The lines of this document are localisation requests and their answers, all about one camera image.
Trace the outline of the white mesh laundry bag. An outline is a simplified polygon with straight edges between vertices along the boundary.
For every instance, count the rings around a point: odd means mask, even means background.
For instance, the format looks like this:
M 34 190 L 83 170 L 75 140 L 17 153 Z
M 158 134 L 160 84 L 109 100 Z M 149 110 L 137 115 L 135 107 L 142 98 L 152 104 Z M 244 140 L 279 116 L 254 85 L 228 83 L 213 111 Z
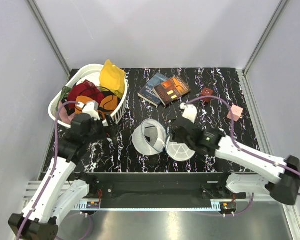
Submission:
M 190 160 L 195 151 L 184 143 L 177 143 L 168 135 L 166 129 L 154 119 L 144 120 L 133 132 L 132 143 L 140 154 L 153 156 L 163 153 L 177 162 Z

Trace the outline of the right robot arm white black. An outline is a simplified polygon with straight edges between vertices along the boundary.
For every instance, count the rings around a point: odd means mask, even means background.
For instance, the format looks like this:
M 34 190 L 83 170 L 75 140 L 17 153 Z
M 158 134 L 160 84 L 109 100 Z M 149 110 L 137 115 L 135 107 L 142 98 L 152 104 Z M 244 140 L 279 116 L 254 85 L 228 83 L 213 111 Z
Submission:
M 231 161 L 253 171 L 254 175 L 226 174 L 217 185 L 218 195 L 229 198 L 238 193 L 270 195 L 284 205 L 296 204 L 300 189 L 300 160 L 272 156 L 236 143 L 220 130 L 202 130 L 185 118 L 172 121 L 172 141 L 185 144 L 198 155 Z

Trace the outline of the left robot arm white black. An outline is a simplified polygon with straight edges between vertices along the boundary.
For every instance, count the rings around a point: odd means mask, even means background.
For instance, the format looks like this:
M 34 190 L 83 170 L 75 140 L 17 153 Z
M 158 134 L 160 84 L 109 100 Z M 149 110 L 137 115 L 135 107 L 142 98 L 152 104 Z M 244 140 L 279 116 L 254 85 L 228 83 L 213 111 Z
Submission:
M 21 213 L 13 213 L 8 225 L 18 240 L 53 240 L 59 226 L 83 198 L 102 196 L 96 176 L 81 172 L 65 193 L 61 190 L 87 152 L 90 143 L 111 136 L 115 122 L 106 123 L 87 113 L 76 115 L 62 138 L 55 137 L 55 152 L 47 173 Z

